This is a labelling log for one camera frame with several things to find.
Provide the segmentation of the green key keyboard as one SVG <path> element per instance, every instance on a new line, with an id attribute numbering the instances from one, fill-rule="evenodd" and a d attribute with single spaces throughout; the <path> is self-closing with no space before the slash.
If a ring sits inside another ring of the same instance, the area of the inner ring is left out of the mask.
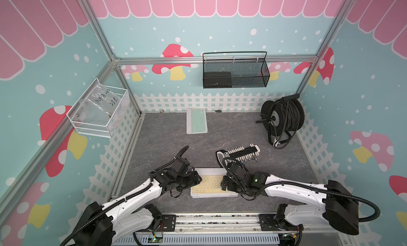
<path id="1" fill-rule="evenodd" d="M 187 109 L 187 134 L 208 133 L 207 118 L 205 109 Z"/>

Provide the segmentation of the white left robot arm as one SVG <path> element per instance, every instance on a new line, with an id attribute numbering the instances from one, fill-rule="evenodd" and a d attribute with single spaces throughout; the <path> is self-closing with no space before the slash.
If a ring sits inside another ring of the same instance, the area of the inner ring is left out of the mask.
<path id="1" fill-rule="evenodd" d="M 182 157 L 148 174 L 137 188 L 110 202 L 88 205 L 74 231 L 62 242 L 76 246 L 110 246 L 118 239 L 138 230 L 153 229 L 161 212 L 149 201 L 173 191 L 182 193 L 201 183 L 199 173 Z"/>

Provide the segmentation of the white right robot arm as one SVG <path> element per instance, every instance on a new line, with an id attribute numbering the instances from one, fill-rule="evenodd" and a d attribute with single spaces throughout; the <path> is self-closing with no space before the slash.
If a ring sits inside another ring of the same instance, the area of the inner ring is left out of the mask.
<path id="1" fill-rule="evenodd" d="M 222 188 L 252 201 L 260 196 L 279 197 L 299 202 L 282 204 L 275 215 L 277 226 L 328 224 L 335 230 L 358 235 L 359 224 L 379 218 L 381 210 L 373 202 L 352 195 L 341 183 L 302 183 L 276 177 L 265 172 L 250 173 L 237 159 L 223 158 L 220 165 L 226 170 Z"/>

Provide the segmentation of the yellow key white keyboard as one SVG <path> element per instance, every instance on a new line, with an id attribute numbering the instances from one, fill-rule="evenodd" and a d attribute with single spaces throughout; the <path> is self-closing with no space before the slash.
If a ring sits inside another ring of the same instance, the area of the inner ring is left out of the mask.
<path id="1" fill-rule="evenodd" d="M 222 190 L 221 183 L 226 175 L 224 168 L 196 168 L 202 178 L 200 184 L 193 186 L 190 191 L 192 198 L 222 198 L 237 197 L 238 193 Z"/>

